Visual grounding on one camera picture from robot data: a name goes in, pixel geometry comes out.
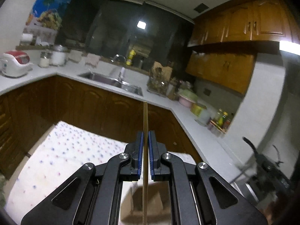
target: ceiling vent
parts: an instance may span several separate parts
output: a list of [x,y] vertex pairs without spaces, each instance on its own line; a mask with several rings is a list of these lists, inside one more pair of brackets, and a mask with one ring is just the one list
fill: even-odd
[[206,6],[204,3],[201,3],[196,8],[194,8],[194,10],[197,11],[198,13],[202,13],[206,9],[208,9],[208,6]]

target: cardboard box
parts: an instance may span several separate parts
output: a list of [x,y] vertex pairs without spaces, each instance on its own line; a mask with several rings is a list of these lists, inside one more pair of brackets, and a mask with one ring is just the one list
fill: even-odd
[[[121,207],[120,219],[124,224],[143,222],[143,187],[132,187],[126,194]],[[169,184],[155,182],[148,186],[147,222],[171,220]]]

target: white countertop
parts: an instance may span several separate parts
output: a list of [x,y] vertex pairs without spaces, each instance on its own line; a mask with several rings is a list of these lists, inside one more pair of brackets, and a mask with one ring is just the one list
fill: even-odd
[[[114,86],[77,76],[78,74],[88,72],[89,69],[71,61],[68,61],[67,65],[64,67],[52,66],[49,68],[40,68],[37,65],[33,65],[32,68],[33,70],[30,71],[27,75],[17,79],[11,79],[0,75],[0,95],[3,95],[26,84],[54,75],[59,75],[82,83],[86,83],[91,86],[115,92],[120,95],[134,98],[139,101],[147,101],[150,104],[172,111],[181,127],[184,129],[185,133],[190,138],[196,150],[202,157],[203,161],[207,162],[226,181],[231,181],[240,173],[240,170],[234,165],[233,160],[218,143],[217,137],[213,135],[206,127],[202,127],[194,120],[195,116],[190,112],[190,109],[182,106],[178,101],[171,101],[168,98],[163,98],[158,95],[151,94],[147,91],[146,82],[148,80],[148,76],[131,70],[126,70],[125,72],[124,81],[141,87],[143,92],[142,97],[126,92]],[[114,68],[118,69],[119,67],[112,64],[100,62],[98,67],[96,69],[92,69],[92,71],[108,75]]]

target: stainless steel sink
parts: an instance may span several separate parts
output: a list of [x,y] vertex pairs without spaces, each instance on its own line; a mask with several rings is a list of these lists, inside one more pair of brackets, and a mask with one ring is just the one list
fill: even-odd
[[88,80],[93,80],[93,81],[104,83],[104,84],[107,84],[110,86],[114,86],[114,87],[123,89],[127,92],[137,94],[139,96],[143,96],[141,87],[131,85],[124,81],[119,82],[117,79],[114,79],[114,78],[111,78],[111,77],[108,77],[108,76],[105,76],[105,75],[102,75],[99,73],[87,72],[87,73],[79,74],[78,76],[88,79]]

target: silver screw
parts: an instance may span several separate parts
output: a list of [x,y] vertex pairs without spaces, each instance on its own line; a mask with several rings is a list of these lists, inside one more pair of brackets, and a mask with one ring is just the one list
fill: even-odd
[[208,165],[205,162],[200,162],[198,164],[198,167],[201,168],[201,169],[206,169],[208,167]]
[[165,154],[163,154],[163,158],[164,159],[171,159],[172,158],[172,154],[171,153],[165,153]]
[[121,153],[121,154],[119,154],[119,157],[121,158],[121,159],[127,159],[128,158],[128,154],[127,153]]
[[91,170],[93,168],[93,164],[92,163],[86,163],[83,165],[83,168],[85,170]]

